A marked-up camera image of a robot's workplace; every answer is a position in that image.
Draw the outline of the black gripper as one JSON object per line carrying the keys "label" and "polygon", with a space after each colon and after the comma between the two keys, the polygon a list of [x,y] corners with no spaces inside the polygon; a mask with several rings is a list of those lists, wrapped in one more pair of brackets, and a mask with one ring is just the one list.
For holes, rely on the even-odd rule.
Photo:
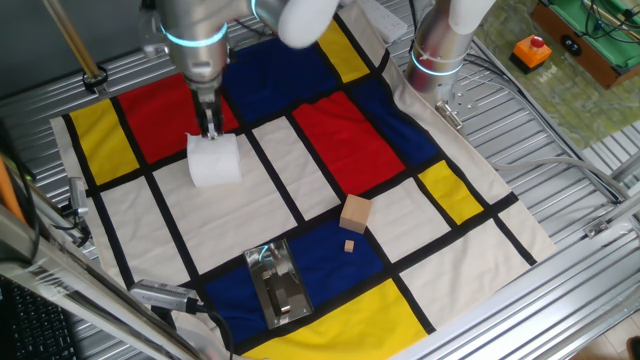
{"label": "black gripper", "polygon": [[214,140],[224,134],[223,115],[221,110],[219,89],[221,79],[211,81],[191,81],[191,89],[195,93],[197,104],[203,107],[201,134],[204,138]]}

